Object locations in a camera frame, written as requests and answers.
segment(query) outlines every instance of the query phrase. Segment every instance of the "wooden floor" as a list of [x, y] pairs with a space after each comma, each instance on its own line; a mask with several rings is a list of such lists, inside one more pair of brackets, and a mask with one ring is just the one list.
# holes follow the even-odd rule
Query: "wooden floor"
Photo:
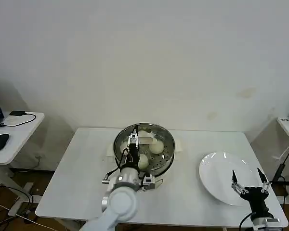
[[[43, 195], [49, 181], [53, 174], [50, 172], [26, 172], [16, 173], [14, 180], [24, 186], [26, 182], [33, 181], [34, 187], [31, 190], [32, 194]], [[284, 191], [282, 188], [274, 188], [277, 195], [283, 195]], [[0, 205], [4, 205], [10, 208], [15, 201], [16, 196], [11, 191], [5, 188], [0, 188]], [[0, 208], [0, 220], [7, 218], [7, 212]], [[289, 205], [285, 205], [285, 213], [289, 220]], [[34, 211], [29, 214], [28, 218], [34, 218]], [[58, 231], [66, 231], [65, 227], [60, 225], [54, 219], [49, 218], [38, 218], [37, 223], [49, 226]], [[49, 231], [50, 229], [38, 226], [36, 224], [25, 224], [21, 218], [17, 218], [11, 221], [8, 226], [4, 224], [0, 227], [0, 231]], [[193, 228], [193, 227], [175, 227], [175, 226], [152, 226], [152, 225], [128, 225], [119, 224], [116, 228], [117, 231], [222, 231], [221, 228]], [[238, 229], [228, 229], [229, 231], [237, 231]]]

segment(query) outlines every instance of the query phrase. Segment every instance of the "desk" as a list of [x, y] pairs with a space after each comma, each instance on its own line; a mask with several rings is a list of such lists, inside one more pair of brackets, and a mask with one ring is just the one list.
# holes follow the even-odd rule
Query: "desk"
[[[36, 119], [33, 120], [32, 122], [17, 127], [0, 128], [0, 134], [10, 135], [6, 143], [6, 146], [0, 151], [0, 165], [7, 165], [13, 161], [13, 159], [18, 154], [20, 149], [24, 146], [24, 144], [27, 142], [27, 140], [30, 138], [30, 136], [33, 134], [33, 132], [36, 130], [36, 128], [40, 125], [40, 123], [44, 119], [44, 113], [33, 113], [33, 112], [30, 113], [36, 115]], [[33, 116], [31, 115], [8, 116], [3, 123], [7, 125], [16, 125], [25, 121], [29, 121], [32, 119], [32, 117]], [[13, 174], [10, 170], [3, 169], [0, 167], [0, 185], [3, 184], [4, 186], [16, 188], [18, 190], [21, 190], [22, 192], [25, 192], [29, 197], [31, 197], [31, 195], [28, 194], [27, 192], [31, 189], [33, 183], [29, 182], [26, 184], [24, 188], [22, 188], [10, 178], [10, 176], [12, 175]], [[28, 202], [28, 199], [22, 193], [16, 190], [11, 191], [13, 191], [20, 197], [20, 199], [14, 204], [14, 206], [11, 208], [9, 212], [9, 215], [13, 216], [15, 215], [15, 213], [20, 208], [23, 202]], [[38, 203], [39, 201], [40, 201], [39, 196], [33, 196], [34, 203]]]
[[[114, 169], [106, 152], [120, 129], [79, 128], [50, 181], [36, 214], [40, 217], [89, 220], [101, 216], [101, 201], [107, 189], [102, 178]], [[215, 199], [199, 178], [204, 155], [225, 150], [255, 168], [261, 168], [248, 140], [241, 132], [170, 131], [181, 141], [183, 151], [155, 190], [138, 192], [139, 209], [130, 223], [238, 227], [250, 207], [231, 206]], [[266, 204], [270, 212], [288, 226], [288, 220], [270, 188]], [[251, 227], [248, 219], [244, 227]]]

